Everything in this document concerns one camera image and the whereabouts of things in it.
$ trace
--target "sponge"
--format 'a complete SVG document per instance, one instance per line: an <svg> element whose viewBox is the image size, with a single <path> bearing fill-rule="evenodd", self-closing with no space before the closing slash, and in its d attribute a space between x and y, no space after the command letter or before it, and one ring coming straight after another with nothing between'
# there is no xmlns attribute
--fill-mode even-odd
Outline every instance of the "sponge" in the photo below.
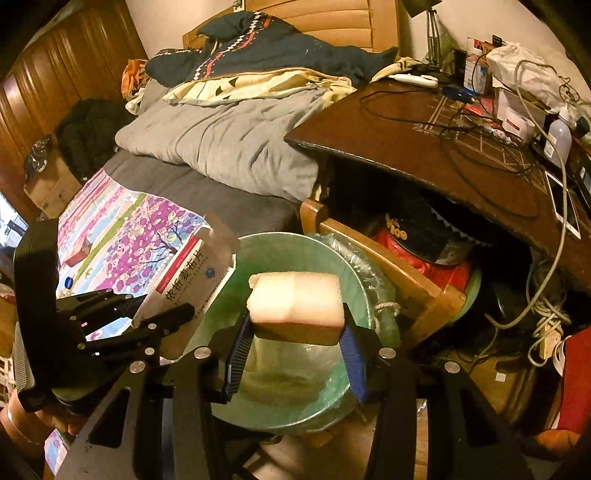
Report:
<svg viewBox="0 0 591 480"><path fill-rule="evenodd" d="M336 345L345 325L339 277L328 273L253 275L246 302L255 335L268 340Z"/></svg>

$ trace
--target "gray comforter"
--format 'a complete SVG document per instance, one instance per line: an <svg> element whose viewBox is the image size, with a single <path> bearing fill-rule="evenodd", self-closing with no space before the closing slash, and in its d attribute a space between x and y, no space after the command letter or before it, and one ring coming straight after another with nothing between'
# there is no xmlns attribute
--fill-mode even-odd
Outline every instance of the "gray comforter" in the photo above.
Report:
<svg viewBox="0 0 591 480"><path fill-rule="evenodd" d="M283 137L322 109L323 94L314 88L217 106L159 101L115 141L136 155L187 164L230 187L302 202L312 193L319 167Z"/></svg>

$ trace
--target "white wall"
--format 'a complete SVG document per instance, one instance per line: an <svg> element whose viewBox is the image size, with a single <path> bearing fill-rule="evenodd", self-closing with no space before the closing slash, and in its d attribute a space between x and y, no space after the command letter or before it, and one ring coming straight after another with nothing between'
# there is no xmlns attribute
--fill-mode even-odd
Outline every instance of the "white wall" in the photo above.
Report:
<svg viewBox="0 0 591 480"><path fill-rule="evenodd" d="M183 35L232 0L126 0L148 58L163 48L182 48Z"/></svg>
<svg viewBox="0 0 591 480"><path fill-rule="evenodd" d="M518 0L442 0L435 10L462 50L468 37L490 42L494 34L533 51L564 52L546 24ZM421 60L427 53L427 14L410 18L403 12L401 16L402 52Z"/></svg>

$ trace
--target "black jacket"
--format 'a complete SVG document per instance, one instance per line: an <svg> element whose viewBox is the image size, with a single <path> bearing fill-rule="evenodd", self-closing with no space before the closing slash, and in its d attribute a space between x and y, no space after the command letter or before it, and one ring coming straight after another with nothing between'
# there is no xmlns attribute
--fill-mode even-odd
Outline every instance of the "black jacket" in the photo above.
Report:
<svg viewBox="0 0 591 480"><path fill-rule="evenodd" d="M293 25L260 12L237 12L215 18L199 31L208 41L201 50L161 50L146 65L158 83L174 87L192 80L305 68L350 78L358 87L394 63L398 47L369 53L333 47L301 33Z"/></svg>
<svg viewBox="0 0 591 480"><path fill-rule="evenodd" d="M56 127L64 161L82 183L113 156L115 134L133 121L125 102L88 99L75 104Z"/></svg>

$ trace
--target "metal screw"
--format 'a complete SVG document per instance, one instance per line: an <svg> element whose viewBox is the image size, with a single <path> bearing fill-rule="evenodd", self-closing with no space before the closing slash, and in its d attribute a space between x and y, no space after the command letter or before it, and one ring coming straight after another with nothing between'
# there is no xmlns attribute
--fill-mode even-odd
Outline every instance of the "metal screw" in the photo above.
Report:
<svg viewBox="0 0 591 480"><path fill-rule="evenodd" d="M383 346L381 349L379 349L379 355L385 360L391 360L396 356L396 350L389 346Z"/></svg>
<svg viewBox="0 0 591 480"><path fill-rule="evenodd" d="M460 372L460 365L455 362L446 362L445 365L443 365L443 368L451 374L457 374Z"/></svg>
<svg viewBox="0 0 591 480"><path fill-rule="evenodd" d="M202 360L204 358L208 358L211 354L212 351L209 348L207 348L206 346L200 346L197 350L195 350L195 353L193 355L195 355L195 358L199 358L200 360Z"/></svg>
<svg viewBox="0 0 591 480"><path fill-rule="evenodd" d="M137 360L129 366L129 371L133 374L139 374L144 371L144 368L146 368L146 364L141 360Z"/></svg>

